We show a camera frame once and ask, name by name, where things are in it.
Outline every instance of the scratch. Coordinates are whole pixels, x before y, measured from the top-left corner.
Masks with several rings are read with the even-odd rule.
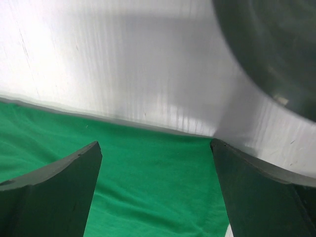
[[[294,38],[292,47],[295,48],[296,45],[297,45],[297,37]]]
[[[270,156],[273,155],[273,154],[275,154],[275,153],[277,153],[277,152],[278,152],[278,151],[272,152],[272,153],[270,154]]]
[[[36,90],[36,93],[37,93],[37,95],[38,95],[38,97],[39,97],[39,99],[40,99],[40,94],[39,94],[39,91],[38,91],[38,89],[37,89],[37,85],[36,85],[36,83],[35,83],[34,73],[33,73],[33,70],[32,70],[32,68],[31,68],[30,58],[29,58],[29,54],[28,54],[28,51],[27,51],[26,46],[25,46],[24,38],[23,38],[23,35],[22,35],[22,32],[21,32],[21,27],[20,27],[20,25],[19,25],[18,20],[16,19],[16,16],[15,16],[15,14],[14,14],[14,10],[13,10],[13,7],[12,7],[11,3],[9,4],[9,6],[10,6],[10,9],[11,9],[11,13],[12,13],[13,19],[14,19],[14,21],[15,21],[15,24],[16,24],[18,30],[19,30],[19,34],[20,34],[21,41],[22,41],[22,47],[23,47],[24,55],[25,55],[25,57],[26,57],[26,61],[27,61],[28,67],[29,67],[29,69],[30,69],[30,71],[31,71],[31,76],[32,76],[32,80],[33,80],[34,85],[35,85],[35,90]]]

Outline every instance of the white surface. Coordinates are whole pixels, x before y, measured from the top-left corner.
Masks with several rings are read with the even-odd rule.
[[[2,0],[0,96],[215,135],[316,175],[315,125],[247,79],[208,0]]]
[[[231,225],[228,225],[225,237],[234,237]]]

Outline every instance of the green cloth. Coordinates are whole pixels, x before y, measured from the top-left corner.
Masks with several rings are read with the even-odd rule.
[[[85,237],[223,237],[228,218],[210,138],[0,103],[0,182],[98,141],[103,161]]]

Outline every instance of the dark curved object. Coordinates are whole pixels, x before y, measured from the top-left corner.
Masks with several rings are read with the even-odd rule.
[[[212,1],[249,77],[286,108],[316,121],[316,1]]]
[[[0,183],[0,236],[83,236],[101,160],[100,146],[93,142]]]
[[[218,139],[211,149],[234,237],[316,236],[316,179]]]

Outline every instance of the dark circular object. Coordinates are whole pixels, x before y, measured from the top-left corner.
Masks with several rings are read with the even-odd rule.
[[[316,121],[316,1],[213,0],[226,41],[249,77]]]

